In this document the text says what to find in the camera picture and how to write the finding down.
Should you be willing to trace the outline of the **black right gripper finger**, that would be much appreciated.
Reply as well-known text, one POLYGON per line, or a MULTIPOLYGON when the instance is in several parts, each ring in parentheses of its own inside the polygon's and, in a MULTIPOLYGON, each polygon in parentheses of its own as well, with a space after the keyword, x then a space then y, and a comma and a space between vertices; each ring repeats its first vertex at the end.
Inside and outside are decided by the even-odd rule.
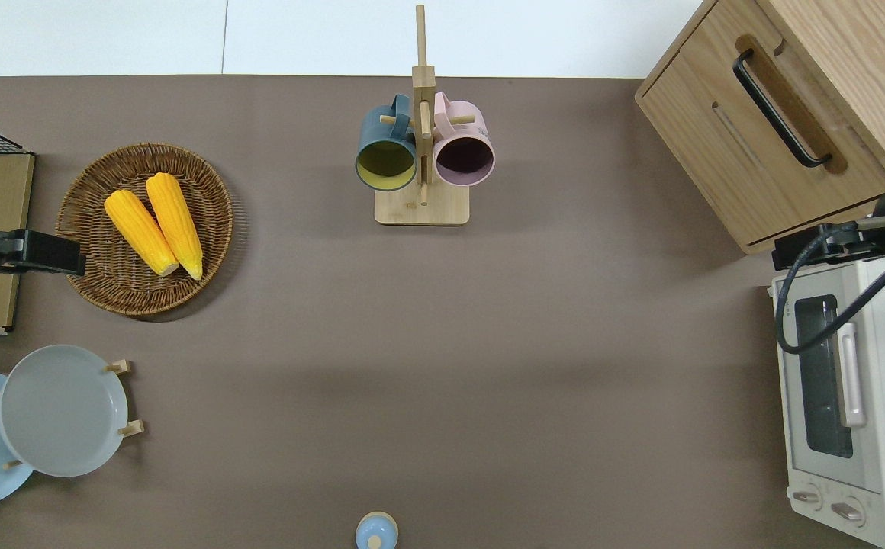
POLYGON ((771 263, 773 263, 774 270, 790 270, 800 254, 822 234, 823 232, 797 232, 774 240, 774 249, 771 251, 771 263))

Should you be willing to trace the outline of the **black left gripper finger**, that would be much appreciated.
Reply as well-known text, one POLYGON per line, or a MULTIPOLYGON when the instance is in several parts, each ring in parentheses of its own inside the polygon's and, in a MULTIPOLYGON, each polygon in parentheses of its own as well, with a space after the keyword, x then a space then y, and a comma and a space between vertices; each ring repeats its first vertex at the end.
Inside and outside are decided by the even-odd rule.
POLYGON ((82 277, 86 257, 79 241, 27 230, 27 266, 34 270, 82 277))

